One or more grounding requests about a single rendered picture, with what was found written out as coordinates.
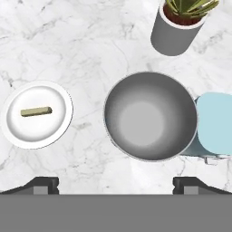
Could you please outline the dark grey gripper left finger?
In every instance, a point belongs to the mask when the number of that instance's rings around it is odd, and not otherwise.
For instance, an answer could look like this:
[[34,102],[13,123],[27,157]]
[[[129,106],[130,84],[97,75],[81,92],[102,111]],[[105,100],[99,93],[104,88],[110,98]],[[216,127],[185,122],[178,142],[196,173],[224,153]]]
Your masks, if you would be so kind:
[[27,184],[1,192],[1,195],[58,195],[57,177],[36,177]]

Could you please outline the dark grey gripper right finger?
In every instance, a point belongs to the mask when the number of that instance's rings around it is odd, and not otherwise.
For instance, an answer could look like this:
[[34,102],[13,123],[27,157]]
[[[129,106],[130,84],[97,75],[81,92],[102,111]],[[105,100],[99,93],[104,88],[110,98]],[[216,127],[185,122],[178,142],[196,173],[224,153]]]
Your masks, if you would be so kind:
[[172,184],[174,186],[172,191],[174,195],[231,195],[231,192],[210,187],[196,177],[174,177]]

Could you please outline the yellow butter stick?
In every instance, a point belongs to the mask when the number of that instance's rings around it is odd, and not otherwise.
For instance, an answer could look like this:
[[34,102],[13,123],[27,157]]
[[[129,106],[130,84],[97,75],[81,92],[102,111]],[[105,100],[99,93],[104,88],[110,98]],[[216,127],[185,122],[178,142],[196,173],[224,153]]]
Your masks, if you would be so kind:
[[32,116],[51,114],[52,112],[53,112],[53,110],[51,107],[39,107],[39,108],[21,110],[21,116],[22,117],[32,117]]

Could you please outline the grey metal mixer bowl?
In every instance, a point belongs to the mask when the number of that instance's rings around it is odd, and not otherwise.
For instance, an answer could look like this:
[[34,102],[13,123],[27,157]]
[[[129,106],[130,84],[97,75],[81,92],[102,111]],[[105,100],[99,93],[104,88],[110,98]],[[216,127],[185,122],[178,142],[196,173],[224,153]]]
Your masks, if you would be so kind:
[[175,79],[137,72],[117,82],[103,110],[112,143],[144,161],[169,160],[185,151],[197,133],[196,103]]

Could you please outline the white round plate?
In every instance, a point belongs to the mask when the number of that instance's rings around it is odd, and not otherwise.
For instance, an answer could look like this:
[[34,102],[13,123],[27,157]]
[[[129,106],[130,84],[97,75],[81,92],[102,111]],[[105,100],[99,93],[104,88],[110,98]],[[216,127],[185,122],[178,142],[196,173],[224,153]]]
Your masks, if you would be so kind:
[[6,99],[1,111],[1,128],[16,147],[35,150],[57,141],[73,117],[73,102],[59,84],[29,82]]

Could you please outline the grey plant pot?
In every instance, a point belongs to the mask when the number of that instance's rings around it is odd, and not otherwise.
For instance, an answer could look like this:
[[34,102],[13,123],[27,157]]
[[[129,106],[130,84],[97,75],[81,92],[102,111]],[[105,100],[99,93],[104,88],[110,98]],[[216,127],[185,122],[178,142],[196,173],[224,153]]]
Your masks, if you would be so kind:
[[152,28],[150,42],[154,49],[167,56],[177,56],[186,52],[197,36],[207,17],[192,25],[171,22],[164,14],[165,0],[161,0]]

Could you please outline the green potted plant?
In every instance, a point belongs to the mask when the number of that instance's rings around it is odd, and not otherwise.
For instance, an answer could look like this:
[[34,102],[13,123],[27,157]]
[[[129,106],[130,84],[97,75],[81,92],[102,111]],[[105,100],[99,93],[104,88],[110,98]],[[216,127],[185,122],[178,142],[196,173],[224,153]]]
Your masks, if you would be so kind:
[[177,16],[201,18],[214,9],[219,0],[165,0],[170,11]]

